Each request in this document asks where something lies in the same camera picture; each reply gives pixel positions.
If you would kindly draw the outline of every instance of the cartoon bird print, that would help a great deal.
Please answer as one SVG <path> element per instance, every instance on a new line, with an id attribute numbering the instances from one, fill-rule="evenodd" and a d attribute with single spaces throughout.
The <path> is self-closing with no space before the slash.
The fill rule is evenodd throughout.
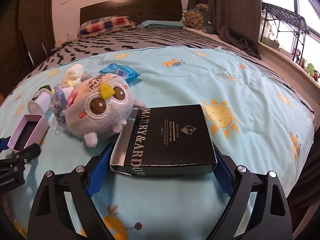
<path id="1" fill-rule="evenodd" d="M 16 97 L 16 99 L 15 99 L 14 101 L 17 101 L 18 99 L 22 98 L 23 95 L 24 95 L 24 92 L 20 93 L 20 94 Z"/>
<path id="2" fill-rule="evenodd" d="M 207 57 L 208 55 L 203 53 L 203 52 L 199 52 L 199 51 L 196 51 L 196 54 L 200 55 L 200 56 L 203 56 L 203 57 Z"/>
<path id="3" fill-rule="evenodd" d="M 211 133 L 215 133 L 220 129 L 224 128 L 223 134 L 228 139 L 229 138 L 229 127 L 239 133 L 238 127 L 235 122 L 240 123 L 236 117 L 233 116 L 231 110 L 226 107 L 227 101 L 222 101 L 219 105 L 216 100 L 212 99 L 211 105 L 209 106 L 205 101 L 202 101 L 204 106 L 202 110 L 204 111 L 206 119 L 210 119 L 216 124 L 211 124 Z"/>
<path id="4" fill-rule="evenodd" d="M 44 133 L 44 135 L 42 137 L 42 140 L 41 140 L 41 142 L 39 144 L 40 146 L 44 145 L 44 139 L 45 139 L 45 136 L 47 135 L 47 133 L 48 133 L 48 130 Z"/>
<path id="5" fill-rule="evenodd" d="M 283 101 L 287 106 L 292 106 L 291 102 L 289 101 L 288 98 L 286 98 L 284 95 L 280 94 L 277 92 L 277 96 Z"/>
<path id="6" fill-rule="evenodd" d="M 289 132 L 290 137 L 291 137 L 291 141 L 292 141 L 292 153 L 294 156 L 294 159 L 297 160 L 297 158 L 300 155 L 300 147 L 301 147 L 301 143 L 299 143 L 298 141 L 298 135 L 294 136 L 293 133 L 290 131 Z"/>
<path id="7" fill-rule="evenodd" d="M 227 77 L 228 77 L 228 79 L 231 79 L 232 81 L 237 82 L 237 80 L 233 76 L 231 76 L 229 73 L 227 73 Z"/>
<path id="8" fill-rule="evenodd" d="M 55 74 L 57 74 L 59 72 L 58 69 L 54 70 L 54 71 L 51 71 L 49 74 L 48 74 L 48 77 L 52 77 L 54 76 Z"/>
<path id="9" fill-rule="evenodd" d="M 122 222 L 116 217 L 118 214 L 115 212 L 118 208 L 118 205 L 115 205 L 113 208 L 111 206 L 107 206 L 108 216 L 105 216 L 102 220 L 107 226 L 110 233 L 113 235 L 115 240 L 129 240 L 128 233 L 126 230 L 128 229 L 136 229 L 140 230 L 142 228 L 141 223 L 135 223 L 134 227 L 126 228 L 122 224 Z M 83 229 L 80 232 L 81 235 L 87 236 Z"/>
<path id="10" fill-rule="evenodd" d="M 17 116 L 18 114 L 20 114 L 20 112 L 23 110 L 24 106 L 20 106 L 18 108 L 18 110 L 14 113 L 15 116 Z"/>
<path id="11" fill-rule="evenodd" d="M 162 63 L 162 65 L 165 65 L 166 67 L 177 67 L 177 66 L 181 66 L 181 63 L 185 63 L 185 62 L 183 62 L 182 60 L 172 59 L 170 61 Z"/>
<path id="12" fill-rule="evenodd" d="M 114 55 L 113 58 L 115 59 L 119 59 L 119 58 L 125 58 L 125 57 L 129 57 L 129 53 L 122 53 L 122 54 L 117 54 L 117 55 Z"/>

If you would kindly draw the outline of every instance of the black box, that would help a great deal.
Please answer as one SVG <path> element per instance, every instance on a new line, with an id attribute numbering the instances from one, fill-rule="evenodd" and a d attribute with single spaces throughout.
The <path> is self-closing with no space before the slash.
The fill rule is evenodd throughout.
<path id="1" fill-rule="evenodd" d="M 200 105 L 136 111 L 113 150 L 113 171 L 142 176 L 210 173 L 217 164 Z"/>

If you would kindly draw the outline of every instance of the yellow plush beak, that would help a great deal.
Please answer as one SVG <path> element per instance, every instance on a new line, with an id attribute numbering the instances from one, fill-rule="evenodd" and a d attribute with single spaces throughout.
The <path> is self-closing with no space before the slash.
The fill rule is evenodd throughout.
<path id="1" fill-rule="evenodd" d="M 114 93 L 115 93 L 115 91 L 113 90 L 113 88 L 110 85 L 103 83 L 100 86 L 100 94 L 101 94 L 103 100 L 111 97 L 112 95 L 114 95 Z"/>

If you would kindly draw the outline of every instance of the plush toy eye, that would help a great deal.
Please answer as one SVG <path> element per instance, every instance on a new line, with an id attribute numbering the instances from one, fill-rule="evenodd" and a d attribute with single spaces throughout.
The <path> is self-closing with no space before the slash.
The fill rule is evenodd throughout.
<path id="1" fill-rule="evenodd" d="M 102 114 L 106 108 L 106 103 L 102 98 L 94 98 L 90 102 L 90 110 L 93 114 Z"/>
<path id="2" fill-rule="evenodd" d="M 120 87 L 114 87 L 113 90 L 115 91 L 113 97 L 118 100 L 125 99 L 125 93 Z"/>

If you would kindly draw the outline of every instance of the light blue blanket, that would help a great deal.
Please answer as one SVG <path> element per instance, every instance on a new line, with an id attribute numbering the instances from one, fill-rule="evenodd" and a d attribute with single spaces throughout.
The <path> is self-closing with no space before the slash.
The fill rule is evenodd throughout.
<path id="1" fill-rule="evenodd" d="M 165 47 L 109 52 L 77 63 L 93 76 L 111 63 L 130 66 L 141 74 L 129 84 L 132 93 L 148 107 L 201 104 L 212 140 L 223 154 L 252 172 L 275 171 L 286 195 L 296 183 L 313 143 L 311 118 L 287 88 L 248 61 L 222 49 Z M 27 103 L 36 91 L 44 85 L 53 88 L 71 65 L 29 78 L 7 98 L 0 108 L 1 137 L 10 136 L 23 114 L 28 113 Z M 85 165 L 108 143 L 99 142 L 90 149 L 84 141 L 57 127 L 50 111 L 46 116 L 50 128 L 42 152 L 25 165 L 26 183 L 8 194 L 15 218 L 24 227 L 44 173 L 65 173 Z M 9 154 L 10 150 L 3 152 L 2 158 Z M 70 194 L 67 200 L 80 232 Z M 129 239 L 196 240 L 210 233 L 228 196 L 213 174 L 136 178 L 110 172 L 93 201 L 121 239 L 127 239 L 127 233 Z M 245 229 L 252 204 L 251 199 L 239 232 Z"/>

